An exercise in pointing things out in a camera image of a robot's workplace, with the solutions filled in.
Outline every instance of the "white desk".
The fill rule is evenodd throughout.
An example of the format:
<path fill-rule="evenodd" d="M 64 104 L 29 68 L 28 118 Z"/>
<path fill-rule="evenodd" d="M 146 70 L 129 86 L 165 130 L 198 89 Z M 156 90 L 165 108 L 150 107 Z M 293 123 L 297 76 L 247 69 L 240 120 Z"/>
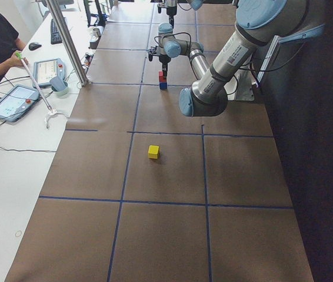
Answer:
<path fill-rule="evenodd" d="M 90 35 L 86 22 L 77 12 L 64 12 L 67 17 L 75 47 L 80 58 L 88 51 Z M 63 44 L 50 44 L 49 15 L 30 42 L 39 42 L 42 47 L 23 51 L 33 71 L 33 63 L 51 58 L 61 58 L 65 63 L 66 75 L 72 71 L 72 64 Z M 28 75 L 24 68 L 11 68 L 7 79 Z M 13 80 L 14 85 L 31 86 L 30 79 Z M 52 94 L 48 101 L 54 109 L 71 114 L 79 93 L 79 80 L 72 74 L 68 80 L 69 93 L 62 99 Z M 7 92 L 12 86 L 6 82 L 0 85 L 1 92 Z M 65 130 L 66 118 L 62 115 L 49 120 L 46 129 L 44 118 L 48 109 L 39 101 L 22 119 L 16 123 L 5 123 L 0 126 L 0 146 L 7 149 L 57 150 Z M 0 150 L 0 282 L 4 281 L 19 247 L 22 235 L 32 214 L 34 205 L 42 188 L 55 153 L 44 152 L 7 152 Z"/>

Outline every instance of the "computer mouse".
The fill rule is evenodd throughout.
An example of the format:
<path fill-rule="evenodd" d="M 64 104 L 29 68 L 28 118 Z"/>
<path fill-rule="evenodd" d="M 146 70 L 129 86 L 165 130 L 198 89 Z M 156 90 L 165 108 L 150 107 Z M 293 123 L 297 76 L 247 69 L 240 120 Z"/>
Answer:
<path fill-rule="evenodd" d="M 40 43 L 31 42 L 31 43 L 29 43 L 28 48 L 29 48 L 29 50 L 34 51 L 34 50 L 40 48 L 41 46 L 42 45 Z"/>

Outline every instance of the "dark background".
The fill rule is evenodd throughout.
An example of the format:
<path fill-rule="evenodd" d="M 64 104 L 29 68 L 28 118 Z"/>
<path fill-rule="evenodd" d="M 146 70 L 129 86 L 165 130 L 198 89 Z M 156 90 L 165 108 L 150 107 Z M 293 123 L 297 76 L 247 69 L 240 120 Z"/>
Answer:
<path fill-rule="evenodd" d="M 261 83 L 315 282 L 333 282 L 333 2 L 326 8 L 323 36 Z M 299 47 L 281 46 L 271 68 Z M 261 48 L 255 57 L 266 51 Z"/>

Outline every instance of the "yellow block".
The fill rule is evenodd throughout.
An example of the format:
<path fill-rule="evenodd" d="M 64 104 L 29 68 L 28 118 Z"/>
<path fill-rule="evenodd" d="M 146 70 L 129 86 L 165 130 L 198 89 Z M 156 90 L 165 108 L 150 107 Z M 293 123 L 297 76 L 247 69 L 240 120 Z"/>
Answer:
<path fill-rule="evenodd" d="M 148 148 L 148 158 L 158 159 L 160 155 L 160 147 L 155 145 L 150 145 Z"/>

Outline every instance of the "brown tiled surface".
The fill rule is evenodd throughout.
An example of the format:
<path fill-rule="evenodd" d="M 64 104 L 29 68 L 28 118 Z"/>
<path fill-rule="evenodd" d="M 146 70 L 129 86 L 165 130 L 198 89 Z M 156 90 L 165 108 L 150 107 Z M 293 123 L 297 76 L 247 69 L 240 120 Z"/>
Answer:
<path fill-rule="evenodd" d="M 178 8 L 175 31 L 198 28 L 211 63 L 233 14 Z M 146 60 L 165 10 L 120 2 L 109 21 L 7 281 L 312 282 L 264 105 L 182 116 L 187 58 L 168 90 Z"/>
<path fill-rule="evenodd" d="M 101 282 L 118 203 L 38 199 L 6 282 Z"/>
<path fill-rule="evenodd" d="M 293 210 L 209 208 L 212 281 L 313 282 Z"/>
<path fill-rule="evenodd" d="M 204 207 L 124 204 L 112 282 L 208 281 Z"/>

